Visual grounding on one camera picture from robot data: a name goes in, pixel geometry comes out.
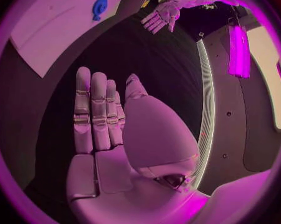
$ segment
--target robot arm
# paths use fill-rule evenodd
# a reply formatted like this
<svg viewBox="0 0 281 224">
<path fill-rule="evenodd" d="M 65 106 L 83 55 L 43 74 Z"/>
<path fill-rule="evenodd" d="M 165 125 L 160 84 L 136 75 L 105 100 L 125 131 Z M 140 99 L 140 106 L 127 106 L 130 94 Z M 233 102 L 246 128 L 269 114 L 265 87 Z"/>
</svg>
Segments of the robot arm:
<svg viewBox="0 0 281 224">
<path fill-rule="evenodd" d="M 166 24 L 169 25 L 169 31 L 173 32 L 175 22 L 180 17 L 180 10 L 191 8 L 199 5 L 211 4 L 215 1 L 222 1 L 229 5 L 238 5 L 236 0 L 168 0 L 161 3 L 157 8 L 145 17 L 141 23 L 145 29 L 148 29 L 153 34 L 158 32 Z"/>
</svg>

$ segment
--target white panel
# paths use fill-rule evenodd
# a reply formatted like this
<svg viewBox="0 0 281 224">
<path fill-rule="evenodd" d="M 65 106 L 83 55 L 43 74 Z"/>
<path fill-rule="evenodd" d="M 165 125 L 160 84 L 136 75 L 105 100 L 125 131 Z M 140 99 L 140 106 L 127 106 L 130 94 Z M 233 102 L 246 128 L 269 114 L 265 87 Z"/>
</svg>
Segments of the white panel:
<svg viewBox="0 0 281 224">
<path fill-rule="evenodd" d="M 267 83 L 273 106 L 275 126 L 277 129 L 281 129 L 281 78 L 277 70 L 279 55 L 263 26 L 248 31 L 248 39 L 250 52 Z"/>
<path fill-rule="evenodd" d="M 120 0 L 108 0 L 108 7 L 93 21 L 96 0 L 37 0 L 11 34 L 20 56 L 41 77 L 77 38 L 115 15 Z"/>
</svg>

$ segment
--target pink light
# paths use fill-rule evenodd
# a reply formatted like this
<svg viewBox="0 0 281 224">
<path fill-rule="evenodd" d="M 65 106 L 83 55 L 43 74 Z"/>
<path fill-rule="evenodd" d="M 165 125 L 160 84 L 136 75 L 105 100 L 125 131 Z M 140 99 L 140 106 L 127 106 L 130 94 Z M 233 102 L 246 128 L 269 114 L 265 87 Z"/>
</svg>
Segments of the pink light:
<svg viewBox="0 0 281 224">
<path fill-rule="evenodd" d="M 245 28 L 229 26 L 229 67 L 230 75 L 248 78 L 250 75 L 250 50 Z"/>
</svg>

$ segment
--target blue object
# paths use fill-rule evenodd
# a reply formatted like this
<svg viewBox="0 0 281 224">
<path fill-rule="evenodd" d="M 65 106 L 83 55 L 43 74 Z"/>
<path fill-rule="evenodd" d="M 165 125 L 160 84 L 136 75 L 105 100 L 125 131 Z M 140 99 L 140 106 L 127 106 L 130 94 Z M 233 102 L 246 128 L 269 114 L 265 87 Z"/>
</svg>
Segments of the blue object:
<svg viewBox="0 0 281 224">
<path fill-rule="evenodd" d="M 93 20 L 94 21 L 101 20 L 100 14 L 103 13 L 107 9 L 107 6 L 108 6 L 107 0 L 97 0 L 94 2 L 94 5 L 93 5 L 93 13 L 94 13 Z"/>
</svg>

